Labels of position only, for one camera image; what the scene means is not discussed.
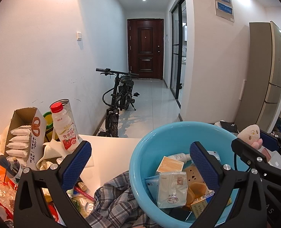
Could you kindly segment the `yellow blue cigarette pack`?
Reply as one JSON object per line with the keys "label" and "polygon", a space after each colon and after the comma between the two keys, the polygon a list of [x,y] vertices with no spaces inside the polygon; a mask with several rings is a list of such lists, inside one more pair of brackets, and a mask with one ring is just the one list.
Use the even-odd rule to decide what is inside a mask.
{"label": "yellow blue cigarette pack", "polygon": [[208,206],[214,194],[215,192],[213,190],[208,190],[208,192],[205,195],[194,199],[193,203],[190,205],[190,209],[192,213],[195,215],[196,219],[202,214],[204,209]]}

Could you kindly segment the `white tissue pack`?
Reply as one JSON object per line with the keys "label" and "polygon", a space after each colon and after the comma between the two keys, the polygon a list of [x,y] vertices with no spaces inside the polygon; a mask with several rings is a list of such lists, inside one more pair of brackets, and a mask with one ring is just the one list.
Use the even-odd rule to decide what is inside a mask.
{"label": "white tissue pack", "polygon": [[177,208],[186,204],[188,190],[184,171],[164,172],[159,175],[157,206],[160,209]]}

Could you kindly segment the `light green sunscreen tube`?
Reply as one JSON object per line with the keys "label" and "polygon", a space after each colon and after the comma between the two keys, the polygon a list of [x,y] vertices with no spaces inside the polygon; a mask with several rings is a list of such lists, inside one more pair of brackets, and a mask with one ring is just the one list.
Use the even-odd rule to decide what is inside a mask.
{"label": "light green sunscreen tube", "polygon": [[183,163],[187,163],[188,161],[191,161],[190,154],[185,154],[185,153],[177,153],[177,154],[169,155],[168,158],[178,160]]}

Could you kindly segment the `pink card holder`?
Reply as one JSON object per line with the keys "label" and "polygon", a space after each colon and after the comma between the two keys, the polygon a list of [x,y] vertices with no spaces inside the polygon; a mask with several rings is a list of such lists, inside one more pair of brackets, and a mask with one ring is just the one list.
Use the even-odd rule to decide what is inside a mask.
{"label": "pink card holder", "polygon": [[261,147],[260,153],[262,153],[266,157],[267,162],[269,162],[271,160],[271,155],[270,155],[268,149],[266,149],[264,146]]}

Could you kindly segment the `red plastic bag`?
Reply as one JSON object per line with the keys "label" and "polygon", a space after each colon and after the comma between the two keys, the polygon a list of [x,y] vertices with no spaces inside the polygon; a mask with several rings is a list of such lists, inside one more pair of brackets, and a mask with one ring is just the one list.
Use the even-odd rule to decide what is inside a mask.
{"label": "red plastic bag", "polygon": [[18,187],[7,177],[0,166],[0,217],[9,227],[14,227],[14,202]]}

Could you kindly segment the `green white water bottle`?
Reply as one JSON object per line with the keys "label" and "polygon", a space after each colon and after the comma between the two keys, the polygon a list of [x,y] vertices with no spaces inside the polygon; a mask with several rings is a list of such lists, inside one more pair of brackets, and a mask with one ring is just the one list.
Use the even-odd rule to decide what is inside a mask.
{"label": "green white water bottle", "polygon": [[0,166],[6,169],[7,177],[18,186],[23,173],[23,167],[19,163],[16,157],[12,157],[10,160],[4,155],[0,155]]}

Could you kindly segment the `beige refrigerator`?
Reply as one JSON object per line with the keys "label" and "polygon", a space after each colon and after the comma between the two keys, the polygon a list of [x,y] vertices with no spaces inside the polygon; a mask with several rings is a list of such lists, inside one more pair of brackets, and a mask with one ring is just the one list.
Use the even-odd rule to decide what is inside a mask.
{"label": "beige refrigerator", "polygon": [[247,79],[235,124],[242,131],[270,127],[281,99],[281,30],[272,21],[250,22]]}

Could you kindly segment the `white crumpled cloth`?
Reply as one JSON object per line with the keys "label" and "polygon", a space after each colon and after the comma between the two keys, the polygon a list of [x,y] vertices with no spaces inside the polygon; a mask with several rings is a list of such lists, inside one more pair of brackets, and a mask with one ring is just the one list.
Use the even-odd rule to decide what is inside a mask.
{"label": "white crumpled cloth", "polygon": [[64,148],[63,144],[61,142],[58,142],[54,139],[52,139],[50,142],[44,143],[44,153],[43,157],[36,163],[36,167],[40,168],[40,163],[43,160],[48,160],[51,158],[65,158],[67,155],[69,155],[69,152]]}

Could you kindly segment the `cardboard snack box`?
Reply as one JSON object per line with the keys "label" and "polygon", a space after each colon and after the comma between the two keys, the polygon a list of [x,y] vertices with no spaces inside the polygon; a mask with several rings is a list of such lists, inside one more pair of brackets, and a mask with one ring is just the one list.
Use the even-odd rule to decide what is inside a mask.
{"label": "cardboard snack box", "polygon": [[17,158],[23,167],[38,170],[37,163],[43,157],[46,120],[38,108],[22,108],[14,111],[5,144],[5,157]]}

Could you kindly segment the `blue plastic basin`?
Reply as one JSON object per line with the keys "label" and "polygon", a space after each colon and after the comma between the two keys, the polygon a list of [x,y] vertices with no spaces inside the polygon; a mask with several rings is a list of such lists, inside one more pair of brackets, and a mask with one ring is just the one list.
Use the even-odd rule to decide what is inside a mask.
{"label": "blue plastic basin", "polygon": [[145,178],[154,176],[163,157],[189,153],[193,142],[200,142],[207,151],[218,152],[221,162],[233,166],[231,142],[236,136],[207,123],[185,121],[161,126],[147,134],[136,146],[130,160],[130,183],[141,209],[162,227],[190,227],[192,221],[176,220],[153,202]]}

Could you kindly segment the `strawberry milk bottle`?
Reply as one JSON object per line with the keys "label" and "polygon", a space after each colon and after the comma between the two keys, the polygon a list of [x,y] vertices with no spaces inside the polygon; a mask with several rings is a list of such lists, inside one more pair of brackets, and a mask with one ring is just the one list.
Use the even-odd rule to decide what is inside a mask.
{"label": "strawberry milk bottle", "polygon": [[53,127],[66,151],[72,153],[80,144],[79,135],[73,119],[64,109],[61,102],[55,102],[50,107]]}

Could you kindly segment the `black bicycle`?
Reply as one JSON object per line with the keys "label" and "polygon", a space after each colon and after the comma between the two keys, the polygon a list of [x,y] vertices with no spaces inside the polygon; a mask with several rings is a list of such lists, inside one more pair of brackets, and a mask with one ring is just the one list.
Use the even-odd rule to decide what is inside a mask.
{"label": "black bicycle", "polygon": [[138,79],[139,75],[131,72],[115,71],[110,68],[96,68],[96,71],[105,76],[115,76],[114,87],[106,91],[102,96],[102,101],[108,106],[108,109],[106,110],[105,130],[100,129],[97,136],[118,137],[120,111],[127,110],[130,105],[136,111],[134,97],[138,97],[140,94],[133,93],[133,79]]}

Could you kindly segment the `black framed glass door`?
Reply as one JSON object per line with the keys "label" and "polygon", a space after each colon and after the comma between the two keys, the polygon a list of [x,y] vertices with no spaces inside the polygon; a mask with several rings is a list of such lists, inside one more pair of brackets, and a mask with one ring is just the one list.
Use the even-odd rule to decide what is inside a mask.
{"label": "black framed glass door", "polygon": [[184,45],[184,34],[186,26],[186,0],[178,0],[171,11],[172,19],[172,58],[170,89],[175,100],[179,100],[182,89],[181,75],[183,59],[186,59],[186,47]]}

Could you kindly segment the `dark red door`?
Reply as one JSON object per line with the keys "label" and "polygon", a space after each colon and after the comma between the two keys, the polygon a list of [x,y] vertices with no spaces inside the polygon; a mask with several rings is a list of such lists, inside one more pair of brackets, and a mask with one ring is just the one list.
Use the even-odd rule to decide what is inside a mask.
{"label": "dark red door", "polygon": [[129,71],[142,79],[163,79],[164,20],[128,19]]}

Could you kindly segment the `white wall switch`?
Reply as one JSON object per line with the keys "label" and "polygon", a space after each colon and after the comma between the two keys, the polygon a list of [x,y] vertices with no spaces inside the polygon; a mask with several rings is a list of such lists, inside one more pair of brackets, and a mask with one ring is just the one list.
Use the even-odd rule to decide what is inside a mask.
{"label": "white wall switch", "polygon": [[81,33],[81,32],[77,32],[77,33],[76,33],[76,39],[77,39],[78,41],[81,41],[81,40],[82,40],[82,33]]}

